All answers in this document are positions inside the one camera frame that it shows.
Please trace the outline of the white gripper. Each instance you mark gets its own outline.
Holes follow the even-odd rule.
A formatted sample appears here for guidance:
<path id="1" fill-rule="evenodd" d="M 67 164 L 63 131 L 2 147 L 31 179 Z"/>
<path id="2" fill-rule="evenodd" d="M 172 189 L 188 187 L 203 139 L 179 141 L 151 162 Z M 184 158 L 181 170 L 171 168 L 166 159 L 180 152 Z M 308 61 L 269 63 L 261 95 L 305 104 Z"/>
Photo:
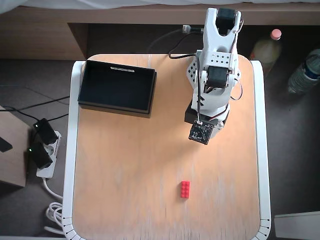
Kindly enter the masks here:
<path id="1" fill-rule="evenodd" d="M 209 93 L 201 93 L 198 88 L 192 92 L 191 102 L 185 111 L 184 121 L 191 124 L 191 133 L 220 132 L 230 111 L 230 88 L 212 88 Z"/>

